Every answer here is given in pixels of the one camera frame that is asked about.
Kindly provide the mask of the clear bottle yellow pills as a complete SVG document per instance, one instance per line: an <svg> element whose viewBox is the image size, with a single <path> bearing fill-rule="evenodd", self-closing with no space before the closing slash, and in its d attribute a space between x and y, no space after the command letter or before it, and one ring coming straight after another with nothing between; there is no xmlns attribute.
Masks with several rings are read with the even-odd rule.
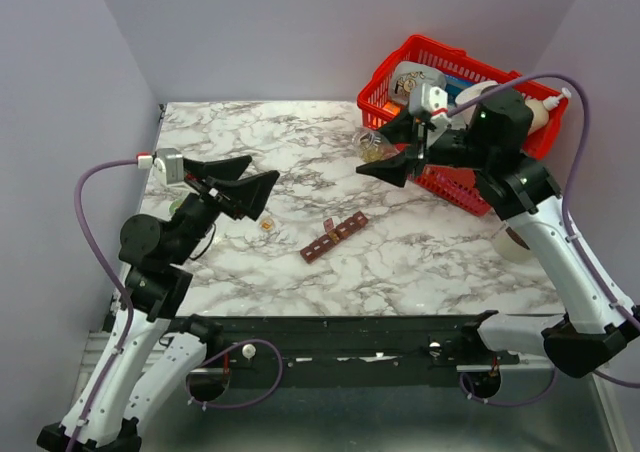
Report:
<svg viewBox="0 0 640 452"><path fill-rule="evenodd" d="M364 162L371 163L394 157L398 150L382 134L366 127L357 127L352 138L356 155Z"/></svg>

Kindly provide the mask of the red weekly pill organizer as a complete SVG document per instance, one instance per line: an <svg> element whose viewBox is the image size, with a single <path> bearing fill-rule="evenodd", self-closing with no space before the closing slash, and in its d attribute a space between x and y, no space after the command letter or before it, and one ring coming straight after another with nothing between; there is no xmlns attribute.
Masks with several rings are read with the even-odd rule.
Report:
<svg viewBox="0 0 640 452"><path fill-rule="evenodd" d="M311 264L362 230L368 222L369 219L360 211L337 225L334 225L331 219L327 219L324 223L325 234L302 248L299 254L307 264Z"/></svg>

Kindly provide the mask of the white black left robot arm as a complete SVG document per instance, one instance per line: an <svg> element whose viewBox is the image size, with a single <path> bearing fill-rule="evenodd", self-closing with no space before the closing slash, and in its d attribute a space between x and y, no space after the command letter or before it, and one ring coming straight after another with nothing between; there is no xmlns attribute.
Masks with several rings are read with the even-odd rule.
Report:
<svg viewBox="0 0 640 452"><path fill-rule="evenodd" d="M182 326L173 321L193 278L182 267L219 216L257 220L265 209L279 174L246 176L251 161L194 161L172 148L132 159L163 185L184 184L192 191L168 220L137 214L123 224L118 257L129 271L119 279L111 267L105 269L121 302L109 340L69 412L39 433L40 448L137 451L150 420L178 384L196 367L229 354L220 327L198 316Z"/></svg>

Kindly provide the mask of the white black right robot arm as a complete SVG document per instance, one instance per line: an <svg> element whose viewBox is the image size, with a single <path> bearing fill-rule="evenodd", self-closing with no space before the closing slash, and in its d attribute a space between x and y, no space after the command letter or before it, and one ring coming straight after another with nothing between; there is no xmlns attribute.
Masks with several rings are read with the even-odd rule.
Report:
<svg viewBox="0 0 640 452"><path fill-rule="evenodd" d="M524 151L532 110L502 84L472 100L470 124L454 129L441 106L443 93L437 87L414 90L407 108L379 130L404 150L362 164L357 173L402 187L426 167L472 170L482 199L524 240L564 312L547 318L486 312L461 337L462 356L480 364L511 351L546 357L573 378L596 371L638 337L639 308L626 294L613 293L611 278L581 243L558 183Z"/></svg>

